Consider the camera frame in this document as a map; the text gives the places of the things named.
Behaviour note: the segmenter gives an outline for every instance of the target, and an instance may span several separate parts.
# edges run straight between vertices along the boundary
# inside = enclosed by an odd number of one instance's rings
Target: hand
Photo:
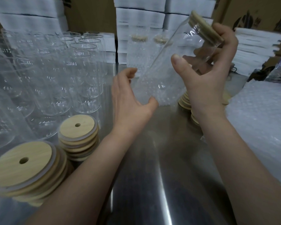
[[[238,40],[229,27],[215,23],[213,28],[224,39],[224,45],[222,49],[216,49],[210,60],[214,61],[213,67],[209,63],[199,67],[202,75],[191,68],[193,57],[182,58],[177,54],[171,57],[175,71],[184,81],[194,116],[199,122],[209,113],[224,115],[223,90],[238,45]]]
[[[112,132],[133,141],[143,130],[158,107],[154,97],[150,97],[146,105],[135,98],[129,82],[137,68],[126,68],[113,78],[111,87],[113,102]]]

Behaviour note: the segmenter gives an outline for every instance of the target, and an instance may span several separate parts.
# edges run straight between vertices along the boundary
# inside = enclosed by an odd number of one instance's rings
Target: forearm
[[[206,115],[200,125],[238,224],[281,224],[281,186],[225,115]]]
[[[95,224],[116,170],[132,141],[106,136],[27,224]]]

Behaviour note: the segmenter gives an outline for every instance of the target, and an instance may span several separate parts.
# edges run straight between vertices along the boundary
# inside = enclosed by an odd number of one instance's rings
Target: fingernail
[[[179,62],[181,61],[181,57],[178,54],[174,54],[173,55],[173,62],[175,65],[179,64]]]

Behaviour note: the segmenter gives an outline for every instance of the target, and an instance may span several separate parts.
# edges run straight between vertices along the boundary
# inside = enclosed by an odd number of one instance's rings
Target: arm
[[[172,64],[187,88],[194,116],[199,121],[224,182],[237,223],[281,224],[281,186],[257,159],[225,117],[222,93],[238,41],[231,29],[215,24],[224,38],[215,52],[214,66],[202,66],[198,75],[191,57],[172,56]]]
[[[114,125],[93,154],[32,215],[27,224],[95,224],[116,170],[158,102],[141,105],[129,79],[136,68],[127,68],[113,80]]]

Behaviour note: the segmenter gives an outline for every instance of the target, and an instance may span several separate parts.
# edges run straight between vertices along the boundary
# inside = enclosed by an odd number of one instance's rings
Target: left hand
[[[113,78],[111,87],[113,102],[112,133],[133,141],[141,133],[158,107],[154,97],[146,105],[135,98],[130,86],[137,68],[126,68]]]

